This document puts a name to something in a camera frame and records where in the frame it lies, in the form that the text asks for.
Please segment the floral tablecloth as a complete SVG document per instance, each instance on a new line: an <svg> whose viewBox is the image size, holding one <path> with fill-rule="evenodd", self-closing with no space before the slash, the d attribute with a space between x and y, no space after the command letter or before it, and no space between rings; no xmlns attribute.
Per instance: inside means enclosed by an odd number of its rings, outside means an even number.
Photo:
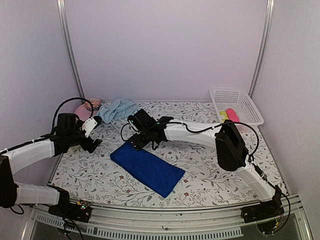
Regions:
<svg viewBox="0 0 320 240"><path fill-rule="evenodd" d="M281 189L253 160L256 132L220 123L208 102L103 104L90 136L93 152L63 154L51 185L73 200L131 207L208 207L258 200L276 204Z"/></svg>

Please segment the dark blue towel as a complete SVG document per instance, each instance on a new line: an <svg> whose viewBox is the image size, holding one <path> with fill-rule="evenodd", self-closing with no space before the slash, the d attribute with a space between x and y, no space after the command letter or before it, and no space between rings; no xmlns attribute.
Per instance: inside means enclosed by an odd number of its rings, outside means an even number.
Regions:
<svg viewBox="0 0 320 240"><path fill-rule="evenodd" d="M163 198L170 195L185 171L144 150L136 150L126 142L110 154L110 159L136 180Z"/></svg>

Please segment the white plastic basket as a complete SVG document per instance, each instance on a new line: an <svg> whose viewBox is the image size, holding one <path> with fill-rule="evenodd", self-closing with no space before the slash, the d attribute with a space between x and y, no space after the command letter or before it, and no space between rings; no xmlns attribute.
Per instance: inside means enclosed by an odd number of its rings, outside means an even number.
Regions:
<svg viewBox="0 0 320 240"><path fill-rule="evenodd" d="M251 127L258 127L264 123L260 111L245 91L229 88L211 88L209 94L219 123L223 122L220 112L226 111L226 109L233 109L240 122Z"/></svg>

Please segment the light blue towel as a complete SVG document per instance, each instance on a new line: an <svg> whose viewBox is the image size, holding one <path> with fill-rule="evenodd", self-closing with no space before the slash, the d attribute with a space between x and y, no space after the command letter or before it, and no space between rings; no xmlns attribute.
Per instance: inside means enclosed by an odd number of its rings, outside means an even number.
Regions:
<svg viewBox="0 0 320 240"><path fill-rule="evenodd" d="M106 124L111 123L114 120L120 120L130 116L136 111L138 105L128 99L118 98L110 104L102 104L97 116Z"/></svg>

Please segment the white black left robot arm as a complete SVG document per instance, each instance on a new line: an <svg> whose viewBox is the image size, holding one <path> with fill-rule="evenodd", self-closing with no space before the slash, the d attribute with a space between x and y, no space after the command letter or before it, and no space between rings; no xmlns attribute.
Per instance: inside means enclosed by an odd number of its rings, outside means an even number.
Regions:
<svg viewBox="0 0 320 240"><path fill-rule="evenodd" d="M0 206L49 205L63 217L74 213L70 194L59 187L18 183L14 175L44 159L67 153L73 147L93 153L102 140L93 140L90 133L100 124L98 116L80 120L74 113L61 113L53 124L53 130L40 138L6 148L0 152Z"/></svg>

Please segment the left aluminium frame post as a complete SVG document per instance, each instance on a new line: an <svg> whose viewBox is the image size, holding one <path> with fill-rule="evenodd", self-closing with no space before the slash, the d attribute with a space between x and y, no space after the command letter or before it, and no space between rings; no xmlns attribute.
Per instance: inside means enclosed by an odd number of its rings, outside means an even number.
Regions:
<svg viewBox="0 0 320 240"><path fill-rule="evenodd" d="M61 25L61 30L62 30L62 36L63 36L72 76L75 82L76 91L79 97L85 98L85 93L81 83L81 79L80 79L80 75L79 75L79 71L76 63L76 58L75 58L75 54L72 46L72 40L71 40L67 11L66 11L66 1L57 0L56 3L57 3L57 11L58 11L59 21Z"/></svg>

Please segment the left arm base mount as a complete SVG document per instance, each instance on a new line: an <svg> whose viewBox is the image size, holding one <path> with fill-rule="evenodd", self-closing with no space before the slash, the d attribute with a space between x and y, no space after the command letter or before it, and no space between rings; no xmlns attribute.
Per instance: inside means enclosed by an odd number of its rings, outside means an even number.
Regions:
<svg viewBox="0 0 320 240"><path fill-rule="evenodd" d="M88 223L92 208L83 202L72 203L68 198L61 198L57 205L51 205L48 213L54 216L68 218L73 221Z"/></svg>

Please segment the yellow rolled towel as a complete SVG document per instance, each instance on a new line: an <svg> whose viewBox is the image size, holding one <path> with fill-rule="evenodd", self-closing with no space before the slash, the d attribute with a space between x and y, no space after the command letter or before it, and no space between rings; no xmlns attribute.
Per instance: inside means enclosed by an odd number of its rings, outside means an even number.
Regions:
<svg viewBox="0 0 320 240"><path fill-rule="evenodd" d="M227 115L225 110L220 110L219 111L219 115L220 115L220 118L221 118L222 122L225 122L225 120L229 120L229 117L228 117L228 115Z"/></svg>

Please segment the pink rolled towel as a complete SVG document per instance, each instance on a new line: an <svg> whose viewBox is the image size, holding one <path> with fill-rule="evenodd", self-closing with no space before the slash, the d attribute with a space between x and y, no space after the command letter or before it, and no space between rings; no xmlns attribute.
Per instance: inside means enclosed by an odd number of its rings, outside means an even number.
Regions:
<svg viewBox="0 0 320 240"><path fill-rule="evenodd" d="M227 108L225 112L229 120L233 122L240 122L240 118L238 117L237 113L233 108Z"/></svg>

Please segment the cream ceramic mug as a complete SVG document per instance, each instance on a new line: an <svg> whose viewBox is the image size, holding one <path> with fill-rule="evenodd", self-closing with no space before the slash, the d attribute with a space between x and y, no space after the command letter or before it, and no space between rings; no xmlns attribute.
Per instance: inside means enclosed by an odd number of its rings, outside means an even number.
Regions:
<svg viewBox="0 0 320 240"><path fill-rule="evenodd" d="M69 148L68 152L69 152L70 154L74 154L79 148L80 148L79 145L77 145L77 146L72 146L72 147Z"/></svg>

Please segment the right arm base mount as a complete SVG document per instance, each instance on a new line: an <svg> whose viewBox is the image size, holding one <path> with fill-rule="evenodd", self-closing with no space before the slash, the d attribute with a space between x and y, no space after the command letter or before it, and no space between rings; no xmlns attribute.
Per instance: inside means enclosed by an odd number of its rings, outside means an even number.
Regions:
<svg viewBox="0 0 320 240"><path fill-rule="evenodd" d="M265 220L284 214L284 208L281 203L274 200L260 202L257 205L246 206L241 209L240 216L245 223Z"/></svg>

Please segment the aluminium frame post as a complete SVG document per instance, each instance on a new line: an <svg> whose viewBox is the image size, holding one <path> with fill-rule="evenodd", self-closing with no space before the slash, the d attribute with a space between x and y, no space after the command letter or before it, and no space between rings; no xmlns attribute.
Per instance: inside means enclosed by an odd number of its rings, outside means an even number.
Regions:
<svg viewBox="0 0 320 240"><path fill-rule="evenodd" d="M85 98L85 93L81 83L81 79L80 79L80 75L79 75L79 71L76 63L76 58L75 58L75 54L72 46L72 40L71 40L67 11L66 11L66 1L57 0L56 3L57 3L57 11L58 11L59 21L61 25L61 30L62 30L62 36L63 36L72 76L75 82L76 91L79 97Z"/></svg>
<svg viewBox="0 0 320 240"><path fill-rule="evenodd" d="M272 20L273 20L274 6L275 6L274 0L266 1L265 17L264 17L263 30L262 30L258 56L257 56L255 68L253 71L251 84L248 91L248 95L252 99L254 98L254 95L257 89L261 69L263 66L264 56L265 56L265 52L268 45L268 39L269 39L270 29L271 29Z"/></svg>

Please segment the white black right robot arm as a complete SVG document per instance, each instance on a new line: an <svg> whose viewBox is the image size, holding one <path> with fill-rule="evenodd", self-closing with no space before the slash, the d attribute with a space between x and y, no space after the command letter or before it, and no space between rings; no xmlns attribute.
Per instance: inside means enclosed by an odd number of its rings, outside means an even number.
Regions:
<svg viewBox="0 0 320 240"><path fill-rule="evenodd" d="M262 202L258 213L269 218L278 210L282 192L269 183L264 172L253 163L253 155L236 127L236 122L223 123L185 122L173 117L163 116L155 120L150 116L130 116L128 123L136 130L129 142L136 150L143 149L148 143L190 142L216 149L220 168L236 173L257 195Z"/></svg>

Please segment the right aluminium frame post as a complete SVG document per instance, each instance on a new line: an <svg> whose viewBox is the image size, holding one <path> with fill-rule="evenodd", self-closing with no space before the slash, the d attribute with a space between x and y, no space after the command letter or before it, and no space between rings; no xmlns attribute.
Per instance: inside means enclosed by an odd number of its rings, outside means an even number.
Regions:
<svg viewBox="0 0 320 240"><path fill-rule="evenodd" d="M254 98L254 95L257 89L261 69L263 66L264 56L265 56L265 52L268 45L268 39L269 39L270 29L271 29L272 20L273 20L274 6L275 6L274 0L266 1L265 17L264 17L263 30L262 30L258 56L257 56L255 68L253 71L251 84L248 91L248 95L252 99Z"/></svg>

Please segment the aluminium front rail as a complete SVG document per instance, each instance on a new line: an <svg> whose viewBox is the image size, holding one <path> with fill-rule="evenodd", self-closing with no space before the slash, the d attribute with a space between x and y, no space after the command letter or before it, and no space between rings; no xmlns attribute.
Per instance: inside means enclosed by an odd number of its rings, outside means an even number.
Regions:
<svg viewBox="0 0 320 240"><path fill-rule="evenodd" d="M315 238L298 195L282 199L283 224L267 234L271 218L245 222L244 207L257 201L192 208L149 208L92 204L88 222L64 227L46 206L32 207L23 228L23 240L313 240Z"/></svg>

